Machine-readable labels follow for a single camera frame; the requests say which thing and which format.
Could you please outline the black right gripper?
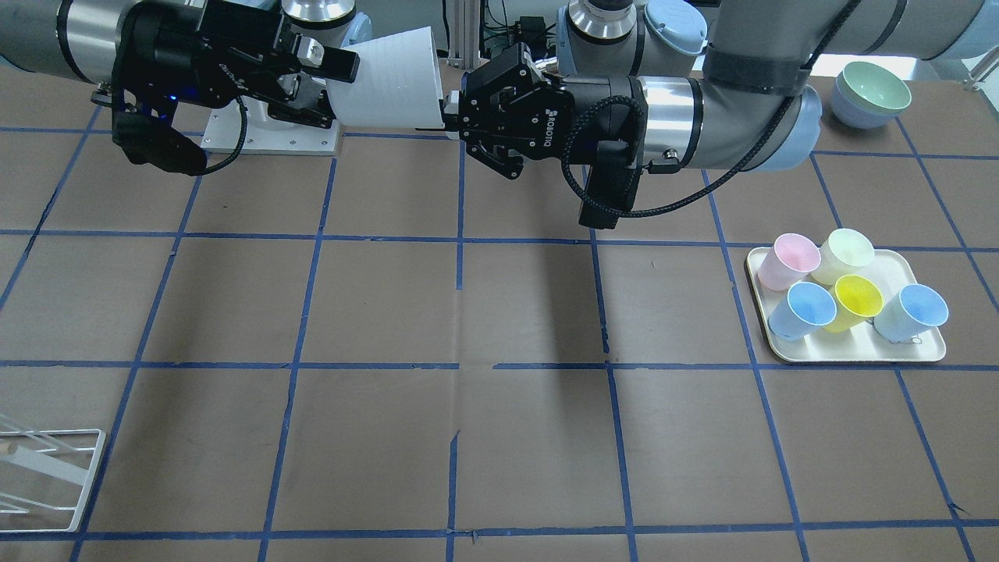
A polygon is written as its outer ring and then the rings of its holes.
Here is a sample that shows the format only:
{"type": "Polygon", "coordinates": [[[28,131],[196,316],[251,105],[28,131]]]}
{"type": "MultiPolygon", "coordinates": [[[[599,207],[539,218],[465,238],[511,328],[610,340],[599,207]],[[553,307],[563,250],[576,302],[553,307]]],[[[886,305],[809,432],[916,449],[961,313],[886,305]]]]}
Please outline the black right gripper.
{"type": "Polygon", "coordinates": [[[293,32],[278,9],[228,1],[202,7],[140,2],[122,22],[117,90],[140,110],[171,114],[179,103],[222,108],[238,97],[267,104],[271,119],[327,129],[336,121],[324,80],[353,84],[354,51],[293,32]]]}

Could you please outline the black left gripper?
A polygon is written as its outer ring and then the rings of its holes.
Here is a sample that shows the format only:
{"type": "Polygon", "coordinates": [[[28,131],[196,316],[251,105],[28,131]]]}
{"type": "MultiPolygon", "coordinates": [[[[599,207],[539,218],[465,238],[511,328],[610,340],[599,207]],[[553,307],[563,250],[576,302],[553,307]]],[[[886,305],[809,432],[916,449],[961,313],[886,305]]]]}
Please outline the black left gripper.
{"type": "Polygon", "coordinates": [[[634,76],[554,76],[538,68],[527,44],[516,43],[464,79],[442,100],[443,130],[457,132],[465,151],[507,179],[524,160],[556,158],[590,165],[639,156],[647,103],[634,76]]]}

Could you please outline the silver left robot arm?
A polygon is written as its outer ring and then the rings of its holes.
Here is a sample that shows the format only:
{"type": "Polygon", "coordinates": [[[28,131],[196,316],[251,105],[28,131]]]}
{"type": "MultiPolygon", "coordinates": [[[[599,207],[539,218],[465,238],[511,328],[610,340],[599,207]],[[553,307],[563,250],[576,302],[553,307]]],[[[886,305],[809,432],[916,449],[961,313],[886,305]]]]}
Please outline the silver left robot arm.
{"type": "Polygon", "coordinates": [[[507,178],[556,158],[624,199],[645,172],[802,159],[819,55],[973,57],[997,43],[997,3],[721,1],[709,23],[685,1],[571,1],[559,36],[560,76],[511,46],[443,103],[445,129],[507,178]]]}

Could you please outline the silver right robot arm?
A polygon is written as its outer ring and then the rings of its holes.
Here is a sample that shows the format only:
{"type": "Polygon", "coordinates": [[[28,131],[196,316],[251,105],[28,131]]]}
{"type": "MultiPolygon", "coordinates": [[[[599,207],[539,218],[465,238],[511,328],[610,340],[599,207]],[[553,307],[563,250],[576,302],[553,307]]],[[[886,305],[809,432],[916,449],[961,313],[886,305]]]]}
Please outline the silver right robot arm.
{"type": "Polygon", "coordinates": [[[117,111],[169,121],[179,103],[253,98],[279,120],[327,129],[325,82],[353,83],[361,58],[279,1],[4,1],[2,60],[99,86],[117,111]]]}

